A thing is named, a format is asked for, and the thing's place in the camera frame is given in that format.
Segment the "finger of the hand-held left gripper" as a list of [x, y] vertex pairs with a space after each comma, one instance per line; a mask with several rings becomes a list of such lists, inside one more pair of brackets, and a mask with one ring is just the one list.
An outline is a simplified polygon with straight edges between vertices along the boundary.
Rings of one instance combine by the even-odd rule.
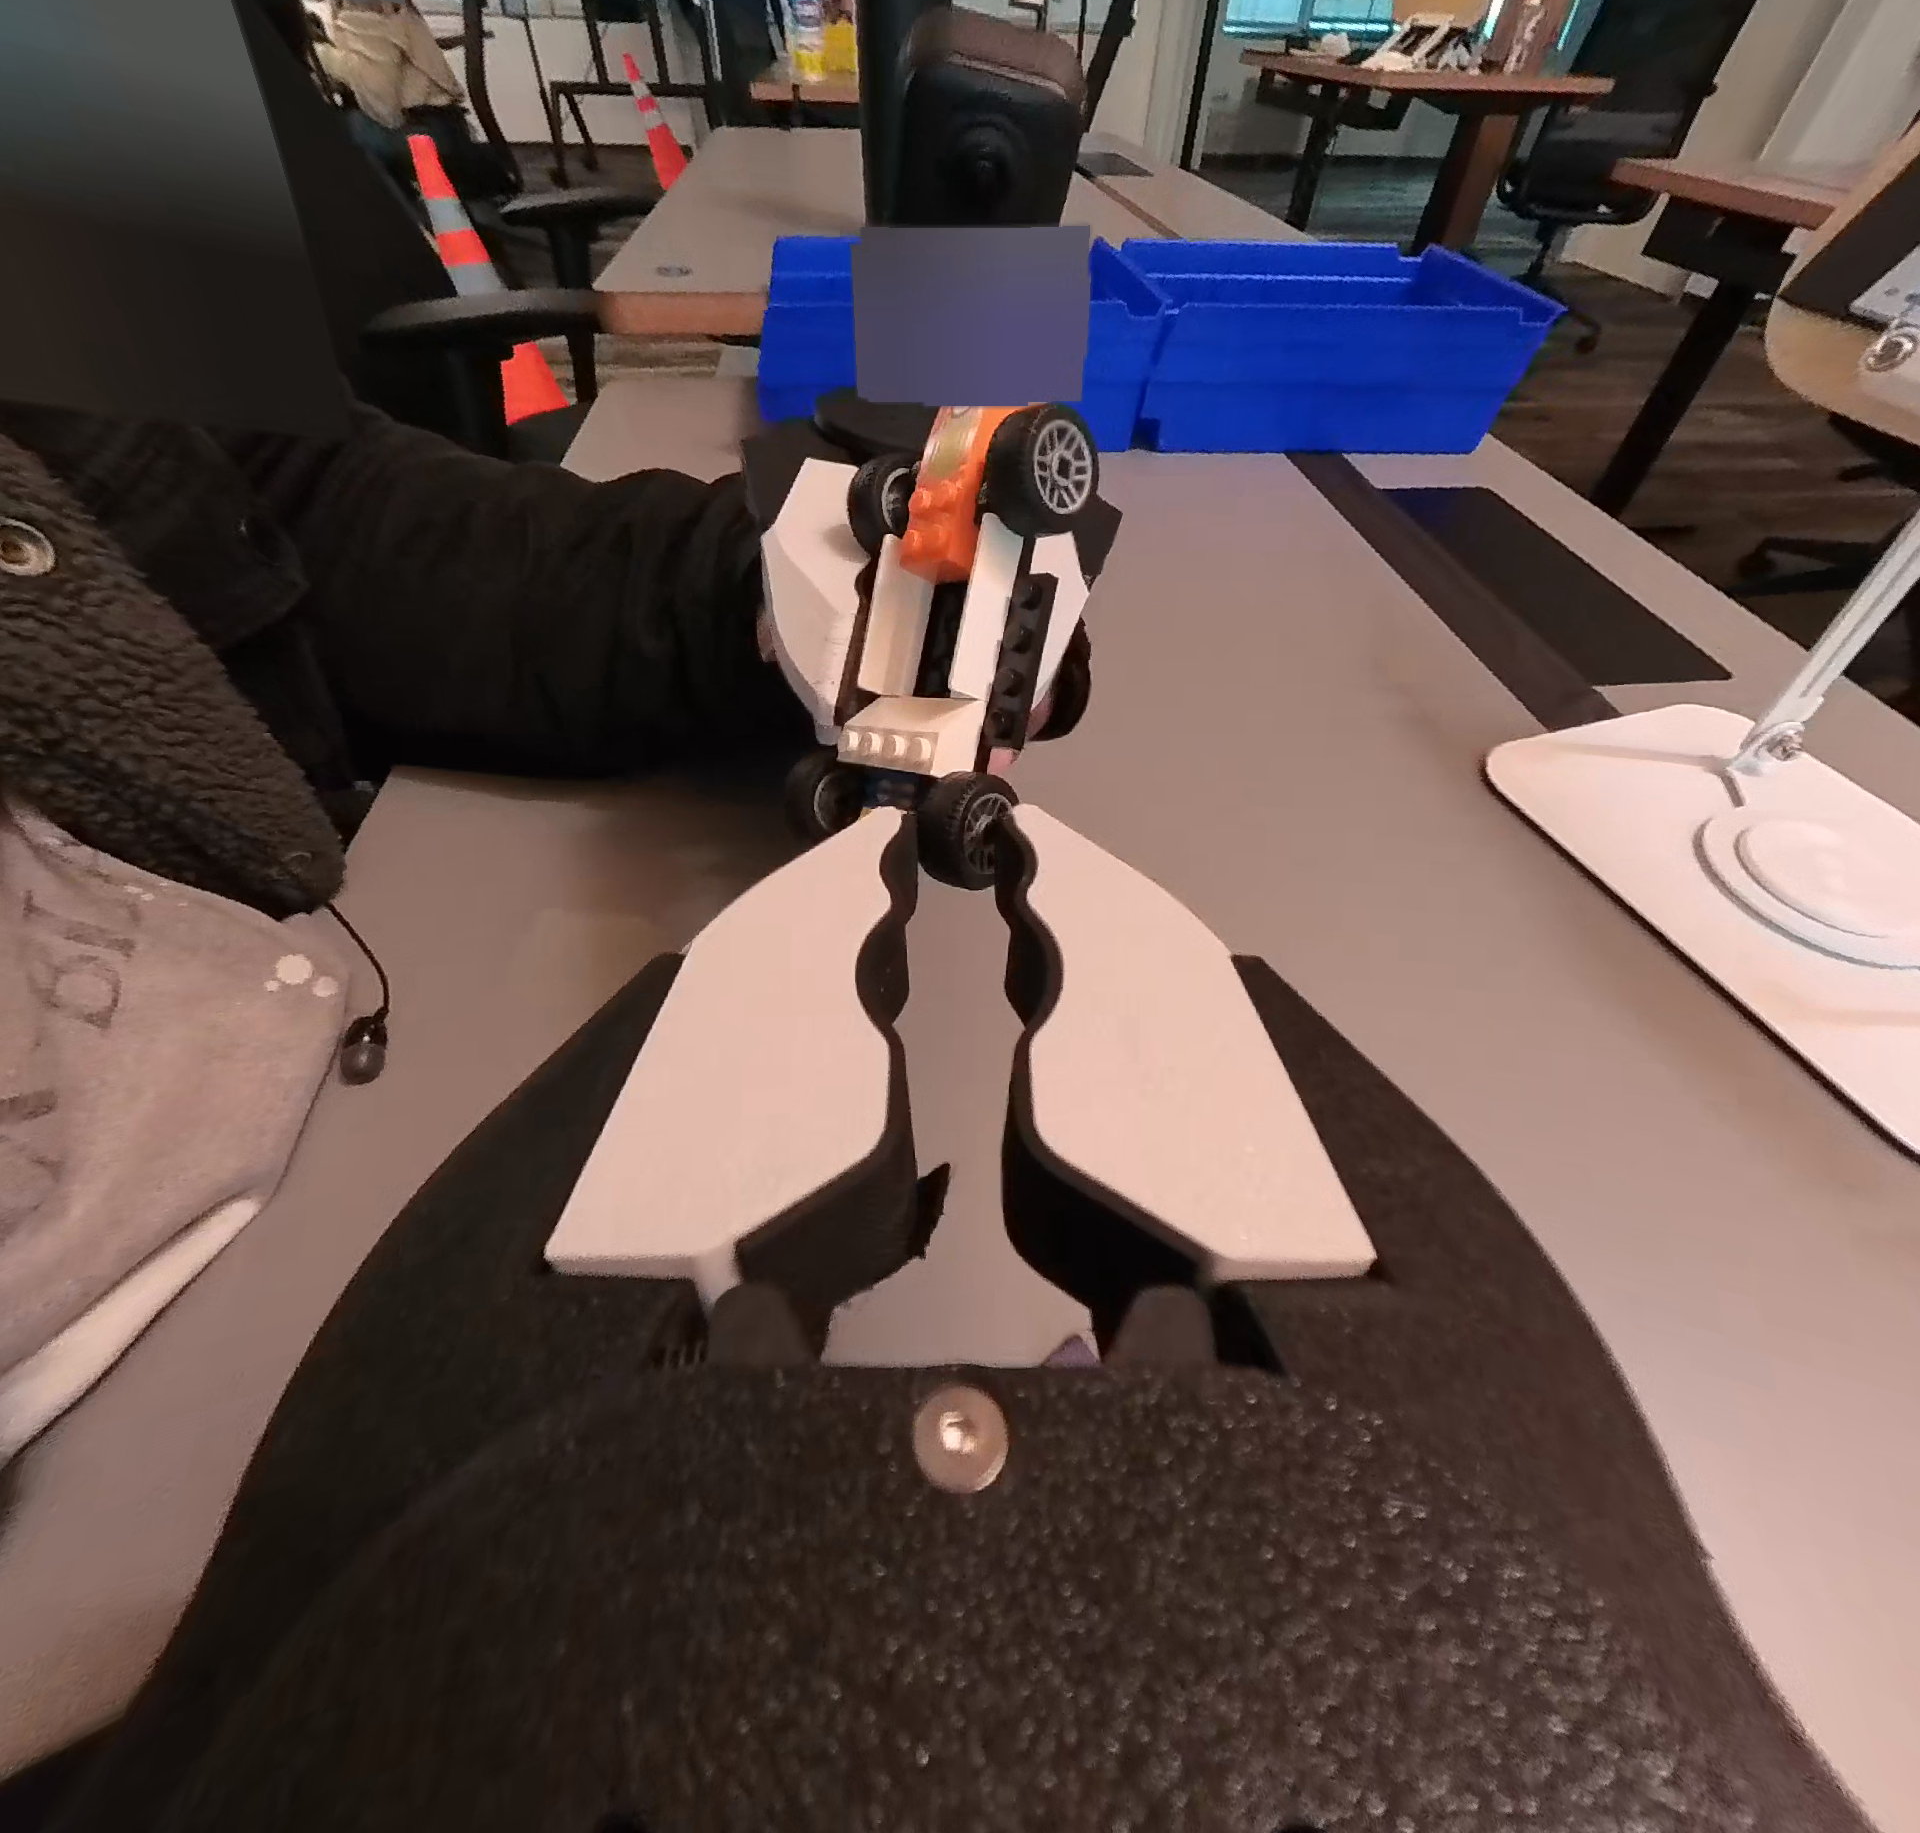
[[808, 460], [764, 532], [764, 629], [818, 739], [887, 747], [880, 705], [900, 690], [896, 460]]

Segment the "orange striped cone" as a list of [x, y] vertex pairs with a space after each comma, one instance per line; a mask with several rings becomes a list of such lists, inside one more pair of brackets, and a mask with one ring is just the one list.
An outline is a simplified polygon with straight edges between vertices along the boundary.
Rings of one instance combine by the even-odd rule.
[[668, 192], [691, 167], [692, 150], [666, 117], [661, 96], [641, 71], [632, 50], [619, 53], [619, 67], [632, 91], [638, 127], [662, 192]]
[[[432, 134], [410, 132], [408, 148], [432, 238], [451, 284], [463, 298], [500, 296], [506, 284], [448, 177], [437, 143]], [[545, 418], [570, 405], [536, 341], [517, 342], [500, 373], [505, 414], [511, 425]]]

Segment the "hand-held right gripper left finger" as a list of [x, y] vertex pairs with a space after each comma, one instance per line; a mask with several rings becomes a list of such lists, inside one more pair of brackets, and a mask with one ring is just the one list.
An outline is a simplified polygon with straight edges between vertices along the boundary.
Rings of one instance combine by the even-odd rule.
[[769, 1286], [806, 1331], [912, 1256], [912, 818], [859, 818], [721, 911], [678, 957], [543, 1259], [565, 1275]]

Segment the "person's pale printed shirt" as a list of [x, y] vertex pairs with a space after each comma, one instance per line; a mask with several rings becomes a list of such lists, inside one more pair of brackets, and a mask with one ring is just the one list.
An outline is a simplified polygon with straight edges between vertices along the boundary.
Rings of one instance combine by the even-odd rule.
[[73, 840], [2, 827], [2, 1462], [276, 1194], [348, 1026], [351, 957]]

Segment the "wooden desk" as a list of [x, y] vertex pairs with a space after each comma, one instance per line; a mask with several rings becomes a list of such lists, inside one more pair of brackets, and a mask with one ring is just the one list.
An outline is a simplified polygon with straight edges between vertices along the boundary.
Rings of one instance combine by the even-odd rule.
[[1790, 235], [1820, 229], [1848, 186], [1753, 164], [1647, 157], [1616, 162], [1611, 182], [1664, 204], [1647, 242], [1648, 254], [1710, 283], [1707, 301], [1589, 492], [1601, 511], [1620, 518], [1747, 314], [1785, 283]]
[[1321, 182], [1345, 124], [1357, 122], [1360, 96], [1423, 102], [1453, 117], [1453, 136], [1428, 190], [1413, 250], [1468, 252], [1495, 197], [1523, 117], [1553, 102], [1592, 102], [1616, 85], [1608, 74], [1385, 68], [1312, 50], [1245, 46], [1241, 63], [1258, 73], [1261, 104], [1285, 109], [1281, 85], [1298, 88], [1295, 109], [1308, 136], [1285, 221], [1308, 231]]

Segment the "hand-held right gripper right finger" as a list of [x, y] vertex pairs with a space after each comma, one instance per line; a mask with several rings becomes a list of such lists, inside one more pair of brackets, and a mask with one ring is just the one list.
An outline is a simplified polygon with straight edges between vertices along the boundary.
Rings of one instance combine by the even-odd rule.
[[1140, 1293], [1368, 1277], [1355, 1199], [1249, 980], [1261, 962], [1050, 812], [1001, 823], [1004, 1145], [1021, 1259], [1117, 1331]]

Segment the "orange lego race car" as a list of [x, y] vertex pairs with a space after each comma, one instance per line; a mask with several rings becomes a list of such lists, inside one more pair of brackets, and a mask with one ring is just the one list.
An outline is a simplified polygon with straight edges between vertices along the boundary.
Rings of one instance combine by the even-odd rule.
[[1071, 732], [1092, 700], [1084, 619], [1121, 523], [1094, 430], [1067, 402], [943, 405], [922, 443], [862, 458], [806, 427], [758, 439], [762, 537], [808, 460], [902, 464], [889, 506], [902, 668], [880, 705], [887, 747], [838, 747], [812, 726], [782, 786], [790, 824], [814, 844], [868, 812], [908, 812], [930, 878], [989, 890], [1013, 763]]

